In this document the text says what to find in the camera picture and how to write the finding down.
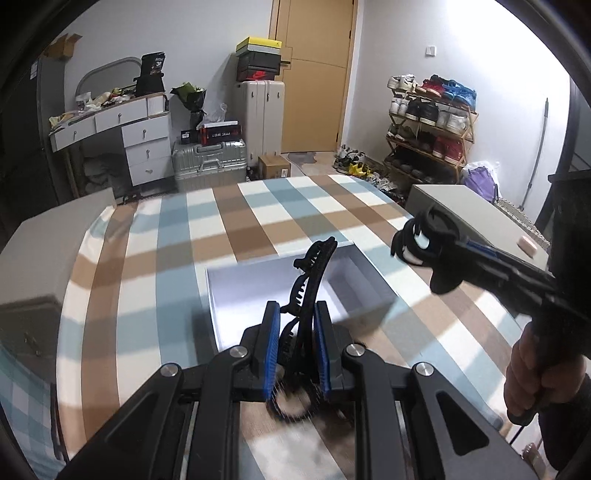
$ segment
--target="plaid bed sheet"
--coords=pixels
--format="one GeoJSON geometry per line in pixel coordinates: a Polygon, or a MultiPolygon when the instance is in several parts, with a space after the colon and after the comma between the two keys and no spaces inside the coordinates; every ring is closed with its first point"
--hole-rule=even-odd
{"type": "Polygon", "coordinates": [[[64,466],[51,439],[50,387],[0,345],[0,404],[35,474],[53,480],[64,466]]]}
{"type": "MultiPolygon", "coordinates": [[[[87,231],[61,318],[57,392],[70,456],[157,369],[216,352],[206,269],[352,241],[402,301],[363,340],[386,361],[429,361],[489,421],[504,415],[504,372],[521,329],[489,293],[462,284],[430,293],[431,271],[392,258],[410,215],[364,181],[293,177],[108,207],[87,231]]],[[[318,416],[276,422],[243,404],[241,477],[354,478],[350,426],[318,416]]]]}

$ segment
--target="screw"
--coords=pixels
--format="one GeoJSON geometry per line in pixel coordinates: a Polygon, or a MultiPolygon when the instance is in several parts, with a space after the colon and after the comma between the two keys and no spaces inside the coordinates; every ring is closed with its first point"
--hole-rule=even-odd
{"type": "Polygon", "coordinates": [[[166,364],[160,367],[160,375],[163,377],[174,377],[178,373],[178,365],[166,364]]]}
{"type": "Polygon", "coordinates": [[[417,373],[424,377],[430,377],[435,371],[433,366],[427,362],[420,362],[415,365],[415,368],[417,369],[417,373]]]}
{"type": "Polygon", "coordinates": [[[363,345],[358,345],[357,343],[351,343],[350,345],[347,345],[345,350],[350,356],[361,356],[365,353],[365,348],[363,345]]]}
{"type": "Polygon", "coordinates": [[[236,345],[230,348],[230,356],[234,358],[244,358],[248,354],[248,349],[242,345],[236,345]]]}

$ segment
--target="purple bag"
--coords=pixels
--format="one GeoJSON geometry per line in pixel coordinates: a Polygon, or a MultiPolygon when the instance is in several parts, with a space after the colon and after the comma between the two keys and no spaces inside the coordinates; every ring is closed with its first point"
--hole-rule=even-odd
{"type": "Polygon", "coordinates": [[[478,167],[468,171],[468,176],[462,180],[462,183],[487,202],[493,202],[495,199],[495,181],[486,167],[478,167]]]}

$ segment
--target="blue gripper pad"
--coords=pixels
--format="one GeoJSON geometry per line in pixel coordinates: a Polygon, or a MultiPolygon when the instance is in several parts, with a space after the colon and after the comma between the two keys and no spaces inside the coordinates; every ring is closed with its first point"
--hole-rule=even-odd
{"type": "Polygon", "coordinates": [[[330,391],[330,367],[318,303],[314,305],[314,334],[316,336],[316,361],[318,364],[318,375],[320,377],[320,388],[326,397],[330,391]]]}
{"type": "Polygon", "coordinates": [[[279,304],[275,302],[269,302],[267,304],[267,311],[265,311],[265,317],[268,313],[271,313],[273,318],[271,321],[271,328],[269,332],[269,343],[267,345],[267,353],[265,354],[265,376],[263,380],[263,393],[265,400],[271,398],[271,392],[275,385],[275,370],[277,368],[277,350],[279,348],[279,327],[280,327],[280,311],[279,304]],[[273,303],[273,310],[269,312],[270,305],[273,303]]]}

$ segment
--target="shoebox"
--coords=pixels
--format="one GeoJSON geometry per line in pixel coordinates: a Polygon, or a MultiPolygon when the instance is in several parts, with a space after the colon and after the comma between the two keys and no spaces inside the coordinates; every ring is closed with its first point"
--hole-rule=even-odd
{"type": "Polygon", "coordinates": [[[215,122],[203,124],[199,130],[199,142],[201,145],[212,145],[221,142],[234,142],[242,138],[242,127],[236,121],[215,122]]]}
{"type": "Polygon", "coordinates": [[[291,163],[280,155],[261,155],[259,174],[263,180],[291,177],[291,163]]]}
{"type": "Polygon", "coordinates": [[[236,81],[245,82],[247,80],[275,80],[275,75],[278,75],[278,72],[274,69],[246,69],[242,70],[241,72],[236,72],[236,81]]]}
{"type": "Polygon", "coordinates": [[[238,72],[248,69],[263,69],[279,75],[281,53],[266,53],[263,51],[246,51],[238,57],[238,72]]]}
{"type": "Polygon", "coordinates": [[[263,47],[281,48],[281,42],[279,40],[271,40],[270,38],[261,37],[247,37],[236,45],[236,51],[240,51],[247,45],[259,45],[263,47]]]}
{"type": "MultiPolygon", "coordinates": [[[[206,270],[209,309],[219,351],[239,344],[246,328],[261,323],[269,300],[287,305],[291,288],[301,274],[293,262],[305,253],[206,270]]],[[[316,299],[327,303],[332,322],[345,325],[353,338],[376,330],[400,301],[365,254],[351,243],[341,243],[335,250],[316,299]]],[[[281,329],[292,319],[282,314],[281,329]]]]}

